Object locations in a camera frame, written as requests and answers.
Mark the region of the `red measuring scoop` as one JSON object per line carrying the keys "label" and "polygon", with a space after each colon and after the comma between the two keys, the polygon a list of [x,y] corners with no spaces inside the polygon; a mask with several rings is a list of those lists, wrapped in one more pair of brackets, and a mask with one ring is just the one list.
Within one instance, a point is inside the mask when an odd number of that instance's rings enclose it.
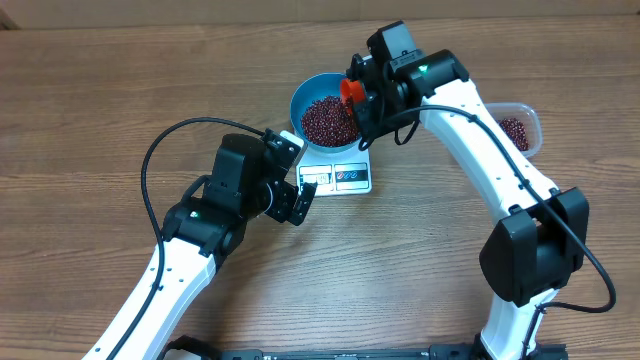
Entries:
{"label": "red measuring scoop", "polygon": [[340,83],[341,101],[349,115],[353,114],[355,105],[363,103],[366,100],[366,92],[359,80],[351,81],[344,78]]}

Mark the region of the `red adzuki beans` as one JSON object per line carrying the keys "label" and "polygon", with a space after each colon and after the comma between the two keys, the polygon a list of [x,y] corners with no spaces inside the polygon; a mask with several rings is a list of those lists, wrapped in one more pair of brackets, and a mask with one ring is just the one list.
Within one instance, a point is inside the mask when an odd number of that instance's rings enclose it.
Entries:
{"label": "red adzuki beans", "polygon": [[352,115],[338,96],[315,100],[301,117],[305,137],[323,147],[341,147],[359,138]]}

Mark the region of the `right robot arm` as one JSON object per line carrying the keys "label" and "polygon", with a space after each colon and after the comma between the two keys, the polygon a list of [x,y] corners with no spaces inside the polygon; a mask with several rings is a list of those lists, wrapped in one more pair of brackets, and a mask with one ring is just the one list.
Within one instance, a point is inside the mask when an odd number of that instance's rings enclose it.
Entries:
{"label": "right robot arm", "polygon": [[361,149],[387,134],[424,127],[451,152],[489,209],[494,229],[479,261],[494,296],[489,319],[469,359],[562,359],[562,346],[542,346],[543,315],[584,261],[589,205],[560,190],[517,149],[493,119],[469,72],[448,51],[417,47],[397,21],[354,55],[341,94],[360,132]]}

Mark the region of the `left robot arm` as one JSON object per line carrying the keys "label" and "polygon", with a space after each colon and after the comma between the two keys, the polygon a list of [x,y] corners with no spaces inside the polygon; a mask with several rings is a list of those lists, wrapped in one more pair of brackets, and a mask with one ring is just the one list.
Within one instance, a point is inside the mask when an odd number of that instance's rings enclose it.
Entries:
{"label": "left robot arm", "polygon": [[305,142],[288,131],[225,135],[211,174],[192,183],[167,212],[147,269],[87,358],[157,358],[187,308],[243,241],[250,220],[265,214],[300,225],[316,187],[297,187],[285,177],[305,150]]}

